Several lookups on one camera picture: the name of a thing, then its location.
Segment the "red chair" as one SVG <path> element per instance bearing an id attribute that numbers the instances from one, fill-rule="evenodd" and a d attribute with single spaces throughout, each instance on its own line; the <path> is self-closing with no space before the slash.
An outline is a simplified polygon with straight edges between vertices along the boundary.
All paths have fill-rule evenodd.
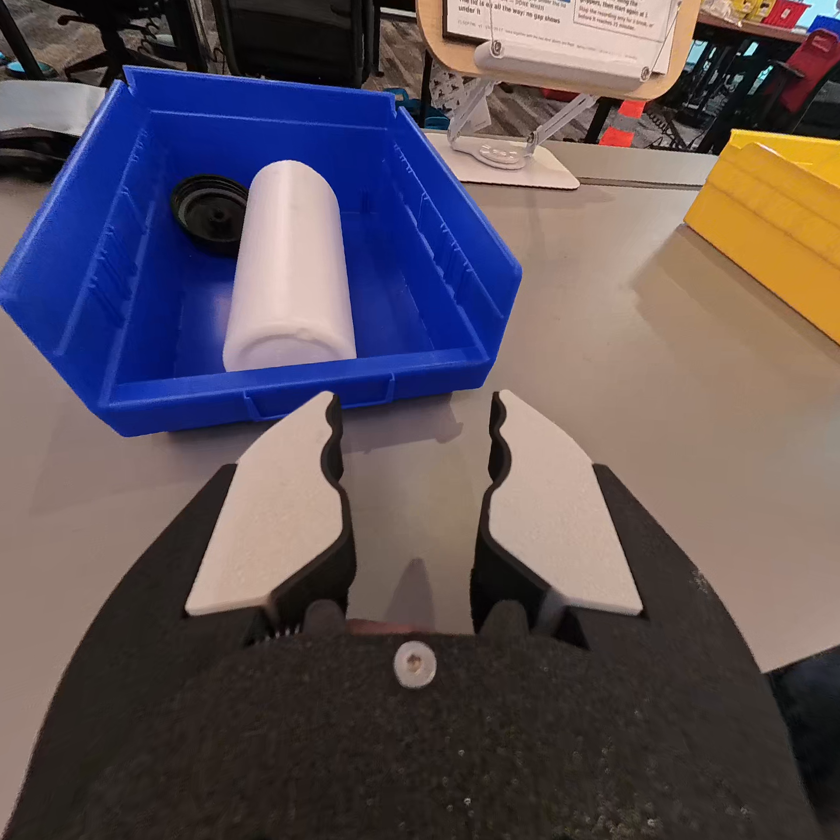
<path id="1" fill-rule="evenodd" d="M 790 114 L 803 110 L 838 63 L 838 32 L 826 28 L 810 32 L 792 56 L 775 68 L 780 107 Z"/>

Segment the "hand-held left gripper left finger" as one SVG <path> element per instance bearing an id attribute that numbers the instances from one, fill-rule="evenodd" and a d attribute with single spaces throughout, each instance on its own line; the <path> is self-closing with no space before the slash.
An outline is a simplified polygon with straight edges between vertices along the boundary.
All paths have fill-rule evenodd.
<path id="1" fill-rule="evenodd" d="M 342 434 L 340 399 L 321 392 L 238 458 L 187 615 L 258 608 L 274 627 L 300 627 L 317 601 L 347 609 L 356 559 Z"/>

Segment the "black bottle lid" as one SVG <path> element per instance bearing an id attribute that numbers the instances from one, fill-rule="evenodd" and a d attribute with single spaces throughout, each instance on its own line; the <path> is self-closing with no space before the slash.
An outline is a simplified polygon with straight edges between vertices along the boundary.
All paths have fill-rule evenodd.
<path id="1" fill-rule="evenodd" d="M 170 207 L 175 221 L 195 247 L 228 258 L 238 256 L 249 189 L 213 174 L 186 177 L 173 188 Z"/>

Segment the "blue plastic bin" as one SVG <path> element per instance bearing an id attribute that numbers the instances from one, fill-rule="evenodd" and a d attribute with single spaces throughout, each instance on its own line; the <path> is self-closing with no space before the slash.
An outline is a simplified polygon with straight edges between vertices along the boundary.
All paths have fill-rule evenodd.
<path id="1" fill-rule="evenodd" d="M 338 199 L 356 360 L 227 373 L 235 261 L 195 246 L 171 195 L 248 186 L 291 159 Z M 392 95 L 132 67 L 2 270 L 2 309 L 115 432 L 279 419 L 483 385 L 522 268 Z"/>

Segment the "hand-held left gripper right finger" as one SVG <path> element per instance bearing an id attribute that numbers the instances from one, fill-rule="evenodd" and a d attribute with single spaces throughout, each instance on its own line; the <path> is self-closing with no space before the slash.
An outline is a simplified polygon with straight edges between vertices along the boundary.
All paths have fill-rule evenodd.
<path id="1" fill-rule="evenodd" d="M 644 605 L 595 473 L 577 442 L 509 390 L 491 397 L 490 485 L 469 578 L 474 631 L 501 602 L 556 634 L 571 608 L 639 617 Z"/>

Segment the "printed instruction sheet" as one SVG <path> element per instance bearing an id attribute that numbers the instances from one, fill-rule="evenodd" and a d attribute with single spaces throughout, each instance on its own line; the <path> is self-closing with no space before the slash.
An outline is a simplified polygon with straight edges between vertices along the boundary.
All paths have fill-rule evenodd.
<path id="1" fill-rule="evenodd" d="M 579 54 L 651 67 L 681 2 L 450 1 L 444 35 L 468 43 L 498 40 L 530 51 Z"/>

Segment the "wooden instruction board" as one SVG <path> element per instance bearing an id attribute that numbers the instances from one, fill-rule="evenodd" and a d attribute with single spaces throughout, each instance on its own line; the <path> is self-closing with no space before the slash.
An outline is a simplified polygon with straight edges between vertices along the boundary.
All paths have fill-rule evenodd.
<path id="1" fill-rule="evenodd" d="M 494 22 L 484 40 L 499 42 L 501 55 L 492 48 L 446 36 L 447 12 L 456 2 L 416 2 L 416 18 L 433 57 L 444 67 L 465 77 L 505 81 L 534 88 L 556 88 L 595 97 L 650 101 L 667 93 L 686 65 L 694 42 L 700 1 L 677 2 L 670 35 L 649 59 L 627 61 L 623 67 L 604 59 L 584 66 L 581 58 L 550 54 L 533 42 L 510 46 L 511 37 Z"/>

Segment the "orange traffic cone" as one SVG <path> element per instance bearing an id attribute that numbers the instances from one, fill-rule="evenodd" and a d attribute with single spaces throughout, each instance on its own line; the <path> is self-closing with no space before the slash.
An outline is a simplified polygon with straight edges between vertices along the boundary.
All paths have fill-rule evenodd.
<path id="1" fill-rule="evenodd" d="M 605 127 L 598 144 L 613 148 L 631 148 L 646 105 L 645 101 L 624 100 L 612 122 Z"/>

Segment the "black office chair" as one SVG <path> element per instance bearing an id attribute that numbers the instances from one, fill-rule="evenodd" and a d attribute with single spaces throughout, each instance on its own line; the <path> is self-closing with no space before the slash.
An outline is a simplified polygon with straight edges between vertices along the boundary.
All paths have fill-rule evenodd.
<path id="1" fill-rule="evenodd" d="M 213 1 L 234 76 L 359 89 L 378 73 L 381 15 L 372 1 Z"/>
<path id="2" fill-rule="evenodd" d="M 165 19 L 175 42 L 175 61 L 188 70 L 206 72 L 193 7 L 187 1 L 48 1 L 48 5 L 64 12 L 58 18 L 60 26 L 79 23 L 94 27 L 103 45 L 101 53 L 63 69 L 68 81 L 91 70 L 103 70 L 99 86 L 109 88 L 123 79 L 126 66 L 168 69 L 170 66 L 140 49 L 132 49 L 123 33 L 133 31 L 143 36 L 151 33 L 151 22 Z"/>

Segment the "yellow plastic bin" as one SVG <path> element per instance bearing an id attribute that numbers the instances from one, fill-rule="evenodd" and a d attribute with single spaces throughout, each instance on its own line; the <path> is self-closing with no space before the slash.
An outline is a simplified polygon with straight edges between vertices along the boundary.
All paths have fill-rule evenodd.
<path id="1" fill-rule="evenodd" d="M 734 129 L 685 224 L 839 343 L 839 141 Z"/>

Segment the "white plastic bottle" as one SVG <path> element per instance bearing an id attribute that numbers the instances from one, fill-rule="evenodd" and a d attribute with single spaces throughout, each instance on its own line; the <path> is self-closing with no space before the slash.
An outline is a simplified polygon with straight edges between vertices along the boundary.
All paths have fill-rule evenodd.
<path id="1" fill-rule="evenodd" d="M 357 357 L 340 205 L 293 160 L 252 181 L 223 347 L 226 372 Z"/>

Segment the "person's dark clothing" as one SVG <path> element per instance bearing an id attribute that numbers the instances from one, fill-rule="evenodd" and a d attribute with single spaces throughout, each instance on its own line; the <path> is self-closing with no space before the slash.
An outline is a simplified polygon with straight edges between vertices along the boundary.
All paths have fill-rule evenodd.
<path id="1" fill-rule="evenodd" d="M 837 838 L 839 646 L 775 668 L 765 677 L 817 820 L 828 836 Z"/>

